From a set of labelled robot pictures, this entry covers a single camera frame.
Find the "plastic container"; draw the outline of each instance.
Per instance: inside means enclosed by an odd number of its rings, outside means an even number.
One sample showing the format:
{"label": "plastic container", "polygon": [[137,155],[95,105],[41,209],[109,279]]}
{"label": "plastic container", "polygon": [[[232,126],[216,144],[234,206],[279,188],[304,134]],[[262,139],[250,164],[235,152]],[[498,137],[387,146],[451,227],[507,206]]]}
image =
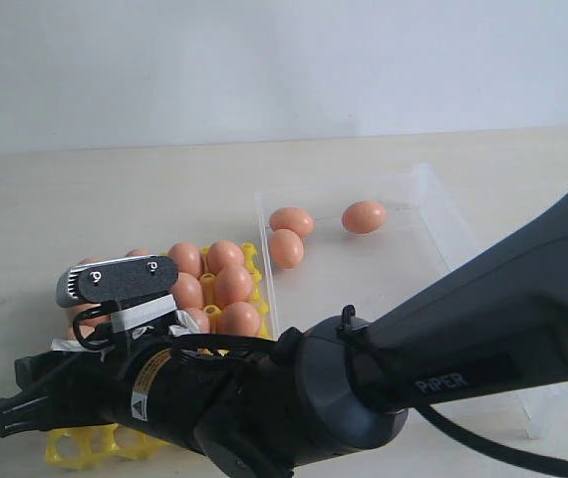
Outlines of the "plastic container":
{"label": "plastic container", "polygon": [[[350,204],[372,199],[388,210],[384,226],[368,235],[344,230]],[[305,331],[353,304],[373,321],[476,256],[480,249],[447,192],[427,164],[412,172],[258,192],[256,203],[264,257],[269,331],[278,337],[295,326]],[[305,257],[293,270],[271,267],[268,219],[280,207],[296,206],[315,219],[304,239]],[[524,411],[530,438],[547,434],[564,402],[564,385],[552,385],[445,403],[446,416],[504,409]],[[412,413],[412,421],[419,420]]]}

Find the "robotic arm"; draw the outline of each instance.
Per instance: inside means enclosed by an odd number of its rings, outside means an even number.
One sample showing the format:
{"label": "robotic arm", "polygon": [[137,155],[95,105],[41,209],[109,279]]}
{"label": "robotic arm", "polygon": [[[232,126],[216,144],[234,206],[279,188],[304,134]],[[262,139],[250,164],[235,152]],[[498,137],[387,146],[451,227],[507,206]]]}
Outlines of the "robotic arm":
{"label": "robotic arm", "polygon": [[370,324],[348,306],[277,342],[176,336],[176,273],[160,256],[68,271],[59,303],[101,304],[75,323],[112,321],[85,339],[76,327],[82,352],[16,361],[22,391],[0,399],[0,436],[117,422],[206,454],[231,477],[290,477],[388,443],[414,407],[474,449],[568,476],[562,460],[490,452],[429,407],[568,380],[568,194]]}

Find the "yellow egg tray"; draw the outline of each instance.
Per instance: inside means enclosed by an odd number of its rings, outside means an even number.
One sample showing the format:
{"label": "yellow egg tray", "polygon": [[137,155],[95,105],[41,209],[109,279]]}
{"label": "yellow egg tray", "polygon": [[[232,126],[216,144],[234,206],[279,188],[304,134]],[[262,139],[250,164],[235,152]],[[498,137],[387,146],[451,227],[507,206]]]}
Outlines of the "yellow egg tray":
{"label": "yellow egg tray", "polygon": [[[249,299],[250,304],[257,309],[262,317],[262,325],[258,337],[262,339],[271,339],[268,333],[268,328],[264,322],[264,315],[268,313],[269,307],[266,301],[262,299],[259,291],[259,283],[262,280],[262,274],[255,267],[254,257],[257,254],[257,249],[250,242],[245,242],[240,246],[244,253],[244,267],[248,270],[253,278],[253,293]],[[206,254],[208,247],[203,247],[202,257],[206,267]],[[215,331],[215,321],[220,316],[222,311],[214,304],[213,295],[213,282],[215,276],[205,271],[205,274],[200,278],[200,284],[204,291],[204,299],[206,306],[204,312],[211,320],[211,330]],[[125,433],[133,435],[133,444],[118,444],[117,430],[122,428]],[[127,458],[130,460],[140,460],[149,458],[156,453],[160,448],[168,445],[165,441],[158,440],[157,438],[150,437],[139,431],[130,430],[118,424],[102,425],[102,426],[80,426],[76,428],[58,428],[47,432],[47,448],[45,450],[45,462],[52,466],[59,466],[61,468],[68,468],[71,470],[84,470],[93,468],[101,464],[106,458],[119,457]],[[76,454],[72,456],[63,456],[59,450],[59,445],[64,437],[71,438],[74,445],[76,445]]]}

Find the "yellow warning sticker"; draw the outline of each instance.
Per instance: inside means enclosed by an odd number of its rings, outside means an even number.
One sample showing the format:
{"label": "yellow warning sticker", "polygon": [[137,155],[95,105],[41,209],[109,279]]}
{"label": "yellow warning sticker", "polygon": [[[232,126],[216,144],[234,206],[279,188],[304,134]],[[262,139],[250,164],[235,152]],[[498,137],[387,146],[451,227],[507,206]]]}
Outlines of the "yellow warning sticker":
{"label": "yellow warning sticker", "polygon": [[148,391],[159,370],[171,359],[170,349],[163,349],[153,355],[141,368],[132,390],[132,417],[148,421],[146,417],[146,401]]}

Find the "table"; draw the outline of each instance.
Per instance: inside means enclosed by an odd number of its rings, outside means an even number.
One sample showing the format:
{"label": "table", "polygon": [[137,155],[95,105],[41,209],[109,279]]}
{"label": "table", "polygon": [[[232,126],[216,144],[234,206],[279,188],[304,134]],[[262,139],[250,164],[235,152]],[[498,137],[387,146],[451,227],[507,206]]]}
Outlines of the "table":
{"label": "table", "polygon": [[[17,391],[13,360],[45,350],[65,327],[58,276],[89,255],[178,240],[259,243],[254,191],[429,162],[485,247],[568,190],[568,127],[232,145],[0,154],[0,396]],[[568,405],[550,436],[511,429],[502,413],[469,428],[512,446],[568,457]],[[0,477],[72,476],[42,460],[33,432],[0,439]],[[415,424],[386,448],[300,468],[296,476],[530,476]],[[112,461],[83,476],[218,477],[193,453]]]}

